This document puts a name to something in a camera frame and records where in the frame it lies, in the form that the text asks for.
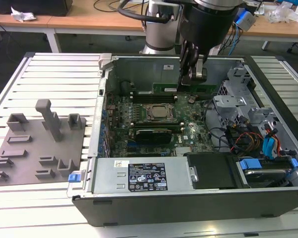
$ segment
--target slotted metal surface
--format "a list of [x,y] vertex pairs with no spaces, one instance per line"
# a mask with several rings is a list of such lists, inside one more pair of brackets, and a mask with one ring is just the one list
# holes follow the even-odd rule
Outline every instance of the slotted metal surface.
[[[15,74],[15,78],[12,77],[11,87],[3,94],[5,97],[0,98],[0,146],[8,130],[6,121],[9,113],[24,113],[29,119],[40,118],[33,106],[37,99],[48,98],[60,117],[79,111],[87,119],[89,126],[85,129],[80,167],[85,169],[99,75],[97,71],[87,72],[88,77],[86,71],[76,71],[75,75],[71,71],[60,72],[58,66],[97,66],[97,60],[97,54],[43,53],[25,59],[20,72]],[[42,67],[39,68],[41,71],[31,71],[32,75],[28,77],[29,66],[53,66],[55,71],[47,72]],[[259,233],[260,236],[271,238],[298,237],[298,208],[272,219],[94,228],[87,224],[71,199],[67,198],[67,186],[67,182],[58,182],[0,187],[0,237],[24,238],[34,234],[38,238],[82,235],[95,238],[244,237],[244,233]],[[144,204],[144,209],[154,208]]]
[[[283,99],[289,110],[298,120],[298,76],[293,70],[275,57],[253,57],[269,82]],[[264,106],[269,107],[264,94],[258,87],[255,88]]]

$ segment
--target table leg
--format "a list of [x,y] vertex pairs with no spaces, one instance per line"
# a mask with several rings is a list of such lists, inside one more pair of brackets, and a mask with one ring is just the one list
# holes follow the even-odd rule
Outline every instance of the table leg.
[[265,43],[263,44],[263,46],[262,46],[262,50],[267,50],[267,48],[269,47],[269,45],[270,45],[270,41],[265,41]]
[[55,30],[53,28],[49,28],[49,29],[47,29],[45,34],[48,37],[52,53],[62,52],[61,47],[60,47],[60,43],[59,43],[59,39],[58,39],[57,34],[55,33]]

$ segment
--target blue tab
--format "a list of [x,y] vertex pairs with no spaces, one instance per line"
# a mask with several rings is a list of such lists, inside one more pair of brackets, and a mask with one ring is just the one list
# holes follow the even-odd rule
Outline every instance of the blue tab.
[[271,137],[265,137],[263,142],[263,153],[264,155],[268,156],[271,160],[274,159],[273,157],[274,146],[275,146],[275,140]]
[[298,161],[295,158],[292,158],[291,162],[294,168],[298,167]]
[[70,174],[68,182],[80,182],[80,175],[78,174]]
[[242,170],[253,170],[253,169],[261,169],[262,165],[259,162],[259,159],[243,159],[239,162]]

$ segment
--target power supply label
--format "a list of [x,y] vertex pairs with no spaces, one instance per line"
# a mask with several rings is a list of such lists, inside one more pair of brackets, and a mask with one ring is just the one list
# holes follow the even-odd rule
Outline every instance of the power supply label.
[[168,190],[164,163],[128,164],[128,178],[130,192]]

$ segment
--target sticker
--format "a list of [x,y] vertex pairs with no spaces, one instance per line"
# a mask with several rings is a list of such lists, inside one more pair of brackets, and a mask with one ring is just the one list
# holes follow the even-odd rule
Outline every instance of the sticker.
[[128,164],[128,178],[130,192],[168,190],[164,163]]
[[174,65],[173,64],[165,64],[163,66],[163,70],[173,70]]
[[115,160],[114,167],[128,167],[129,160]]
[[176,88],[164,88],[165,92],[177,92]]

